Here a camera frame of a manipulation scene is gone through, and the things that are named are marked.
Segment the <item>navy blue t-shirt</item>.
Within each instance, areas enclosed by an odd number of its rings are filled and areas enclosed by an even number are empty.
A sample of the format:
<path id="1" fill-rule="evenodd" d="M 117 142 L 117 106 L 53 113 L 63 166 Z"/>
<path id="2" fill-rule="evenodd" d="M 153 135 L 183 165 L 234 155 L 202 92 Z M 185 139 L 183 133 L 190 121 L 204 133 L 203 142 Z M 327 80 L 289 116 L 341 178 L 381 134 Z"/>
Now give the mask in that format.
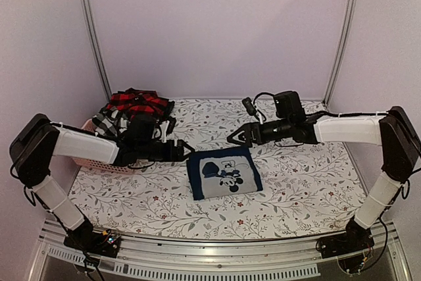
<path id="1" fill-rule="evenodd" d="M 195 201 L 263 190 L 247 147 L 194 152 L 186 167 Z"/>

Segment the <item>black white checkered cloth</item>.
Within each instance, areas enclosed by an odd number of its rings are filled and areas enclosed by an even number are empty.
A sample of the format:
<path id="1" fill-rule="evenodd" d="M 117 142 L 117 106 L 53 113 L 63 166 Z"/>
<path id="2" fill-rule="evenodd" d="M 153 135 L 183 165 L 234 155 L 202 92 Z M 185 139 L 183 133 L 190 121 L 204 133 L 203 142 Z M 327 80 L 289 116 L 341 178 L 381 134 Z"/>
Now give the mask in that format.
<path id="1" fill-rule="evenodd" d="M 97 113 L 91 119 L 91 123 L 94 132 L 110 138 L 119 137 L 130 125 L 128 117 L 117 108 L 105 109 Z"/>

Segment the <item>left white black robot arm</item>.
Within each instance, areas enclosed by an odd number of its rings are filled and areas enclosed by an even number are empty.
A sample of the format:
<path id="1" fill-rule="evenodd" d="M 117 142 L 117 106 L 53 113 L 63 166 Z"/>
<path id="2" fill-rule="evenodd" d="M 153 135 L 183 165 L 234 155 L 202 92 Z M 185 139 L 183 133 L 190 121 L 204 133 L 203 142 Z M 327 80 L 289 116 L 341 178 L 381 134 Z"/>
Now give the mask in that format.
<path id="1" fill-rule="evenodd" d="M 120 234 L 95 229 L 57 180 L 59 157 L 85 159 L 107 166 L 137 168 L 138 161 L 150 163 L 184 162 L 194 148 L 184 140 L 169 140 L 166 130 L 144 116 L 116 136 L 103 136 L 81 128 L 52 122 L 45 114 L 36 114 L 12 141 L 9 155 L 10 174 L 24 186 L 31 203 L 41 203 L 66 237 L 64 245 L 85 255 L 115 258 L 121 244 Z"/>

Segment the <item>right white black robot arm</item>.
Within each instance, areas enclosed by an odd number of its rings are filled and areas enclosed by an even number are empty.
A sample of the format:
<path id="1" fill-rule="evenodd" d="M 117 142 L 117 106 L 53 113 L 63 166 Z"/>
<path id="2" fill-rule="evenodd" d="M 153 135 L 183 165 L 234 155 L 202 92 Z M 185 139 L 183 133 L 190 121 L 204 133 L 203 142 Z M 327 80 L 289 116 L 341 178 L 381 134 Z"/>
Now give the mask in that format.
<path id="1" fill-rule="evenodd" d="M 394 204 L 410 177 L 420 172 L 420 137 L 400 106 L 386 111 L 360 113 L 307 113 L 296 91 L 272 95 L 276 119 L 267 120 L 249 97 L 242 100 L 249 122 L 235 129 L 229 143 L 252 147 L 291 139 L 306 145 L 361 143 L 377 146 L 379 173 L 367 198 L 351 217 L 342 234 L 320 238 L 316 248 L 323 258 L 351 254 L 374 247 L 371 228 Z"/>

